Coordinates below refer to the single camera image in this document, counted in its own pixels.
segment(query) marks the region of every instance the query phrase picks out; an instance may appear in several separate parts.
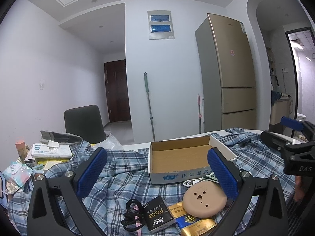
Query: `gold refrigerator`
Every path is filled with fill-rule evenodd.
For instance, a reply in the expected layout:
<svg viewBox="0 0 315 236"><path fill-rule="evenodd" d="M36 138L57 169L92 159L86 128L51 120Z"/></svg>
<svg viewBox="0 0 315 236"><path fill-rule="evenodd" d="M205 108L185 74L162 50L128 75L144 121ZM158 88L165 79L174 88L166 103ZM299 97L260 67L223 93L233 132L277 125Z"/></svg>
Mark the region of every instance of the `gold refrigerator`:
<svg viewBox="0 0 315 236"><path fill-rule="evenodd" d="M195 34L204 92L204 131L256 129L256 81L244 25L209 13Z"/></svg>

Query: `human hand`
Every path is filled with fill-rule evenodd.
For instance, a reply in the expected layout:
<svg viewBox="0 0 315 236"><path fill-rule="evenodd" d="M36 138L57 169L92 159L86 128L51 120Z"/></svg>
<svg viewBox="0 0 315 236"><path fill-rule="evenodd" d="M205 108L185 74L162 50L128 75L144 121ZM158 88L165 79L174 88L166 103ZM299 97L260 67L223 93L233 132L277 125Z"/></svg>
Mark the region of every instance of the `human hand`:
<svg viewBox="0 0 315 236"><path fill-rule="evenodd" d="M295 194L294 194L294 200L296 202L302 200L305 196L305 192L303 189L303 180L301 176L296 176L295 178Z"/></svg>

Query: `beige oval object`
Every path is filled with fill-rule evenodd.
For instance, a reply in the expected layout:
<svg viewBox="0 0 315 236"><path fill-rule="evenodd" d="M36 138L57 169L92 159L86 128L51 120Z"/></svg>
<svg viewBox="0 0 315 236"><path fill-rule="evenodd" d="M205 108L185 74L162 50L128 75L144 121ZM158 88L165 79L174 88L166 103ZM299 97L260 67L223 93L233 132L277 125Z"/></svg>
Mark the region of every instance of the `beige oval object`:
<svg viewBox="0 0 315 236"><path fill-rule="evenodd" d="M202 181L191 186L184 194L183 208L197 218L209 218L226 205L227 197L219 184Z"/></svg>

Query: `black tissue pack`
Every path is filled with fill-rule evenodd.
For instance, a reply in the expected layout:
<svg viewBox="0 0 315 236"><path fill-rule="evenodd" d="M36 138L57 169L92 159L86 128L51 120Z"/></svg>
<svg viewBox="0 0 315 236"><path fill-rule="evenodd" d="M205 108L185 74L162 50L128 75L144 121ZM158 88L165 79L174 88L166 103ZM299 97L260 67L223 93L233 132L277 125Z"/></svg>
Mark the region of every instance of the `black tissue pack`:
<svg viewBox="0 0 315 236"><path fill-rule="evenodd" d="M176 223L163 198L157 196L144 204L144 217L151 233L156 233Z"/></svg>

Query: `blue plaid shirt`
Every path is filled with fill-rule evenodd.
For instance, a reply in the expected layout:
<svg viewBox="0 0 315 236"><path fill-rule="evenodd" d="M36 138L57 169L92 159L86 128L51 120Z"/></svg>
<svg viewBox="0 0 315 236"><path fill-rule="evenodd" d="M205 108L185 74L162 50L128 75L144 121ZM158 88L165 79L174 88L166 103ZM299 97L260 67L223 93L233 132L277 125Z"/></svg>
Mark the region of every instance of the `blue plaid shirt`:
<svg viewBox="0 0 315 236"><path fill-rule="evenodd" d="M287 203L289 216L289 235L293 235L298 229L300 221L295 216L296 204L294 195L294 176L283 173L284 162L280 153L270 150L260 141L260 135L245 132L242 129L233 128L226 130L230 134L219 136L213 134L222 143L228 146L237 156L237 167L244 169L256 177L269 177L271 174L279 176L284 197ZM71 146L74 157L71 161L53 166L47 173L47 178L63 175L68 170L75 170L78 165L87 160L93 153L90 144L82 141ZM136 235L136 232L127 232L121 225L126 212L126 202L136 198L141 203L146 203L161 195L167 205L182 201L187 188L182 183L152 185L148 174L148 149L136 151L107 150L108 161L95 183L90 195L83 198L83 203L91 216L108 236ZM17 226L21 235L26 235L26 220L31 193L16 193L8 203L8 214ZM248 209L240 223L236 234L245 228L257 202L257 196L253 197ZM69 228L79 234L67 207L60 197L59 204L66 218ZM219 222L227 211L227 207L217 214L214 219ZM146 226L141 229L143 236L152 235ZM175 226L170 226L158 232L158 236L179 235Z"/></svg>

